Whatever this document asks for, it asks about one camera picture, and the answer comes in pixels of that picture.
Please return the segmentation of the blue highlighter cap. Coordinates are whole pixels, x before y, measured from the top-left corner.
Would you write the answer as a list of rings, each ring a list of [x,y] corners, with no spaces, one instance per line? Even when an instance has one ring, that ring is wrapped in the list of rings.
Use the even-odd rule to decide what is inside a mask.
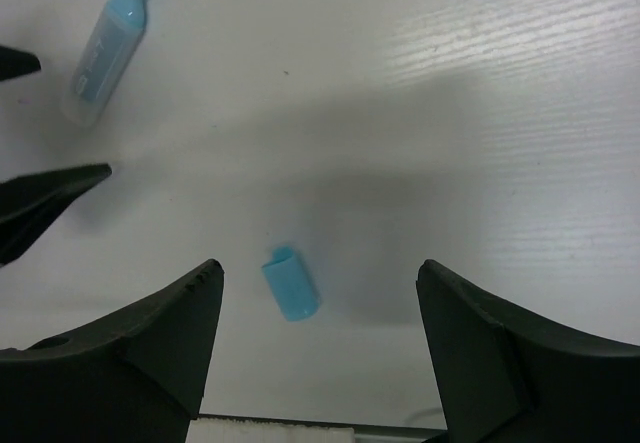
[[[294,248],[275,248],[270,261],[262,266],[262,273],[287,321],[305,320],[318,311],[318,293],[303,259]]]

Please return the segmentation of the blue translucent highlighter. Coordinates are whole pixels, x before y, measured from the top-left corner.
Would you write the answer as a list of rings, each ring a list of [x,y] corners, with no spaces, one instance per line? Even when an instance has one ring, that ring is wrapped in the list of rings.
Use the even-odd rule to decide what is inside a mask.
[[[72,122],[90,126],[103,113],[146,29],[147,1],[105,3],[62,100]]]

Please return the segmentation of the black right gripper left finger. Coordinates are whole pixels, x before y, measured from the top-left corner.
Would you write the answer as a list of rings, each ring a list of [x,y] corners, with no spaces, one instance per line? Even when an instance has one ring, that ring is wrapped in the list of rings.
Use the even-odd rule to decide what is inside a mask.
[[[204,397],[224,288],[208,260],[165,288],[1,352],[4,442],[183,442]]]

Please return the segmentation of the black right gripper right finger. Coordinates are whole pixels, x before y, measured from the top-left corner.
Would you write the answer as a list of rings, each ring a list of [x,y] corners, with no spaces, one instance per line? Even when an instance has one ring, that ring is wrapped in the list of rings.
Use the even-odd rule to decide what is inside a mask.
[[[434,260],[416,281],[439,442],[636,442],[639,348],[556,323]]]

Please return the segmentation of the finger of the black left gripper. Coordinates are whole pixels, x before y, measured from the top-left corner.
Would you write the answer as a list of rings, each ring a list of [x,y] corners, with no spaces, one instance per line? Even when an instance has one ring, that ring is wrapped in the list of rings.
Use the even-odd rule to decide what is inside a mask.
[[[19,176],[1,184],[1,265],[19,259],[79,197],[112,175],[107,163]]]
[[[35,54],[4,45],[0,46],[1,82],[37,73],[40,70],[41,63]]]

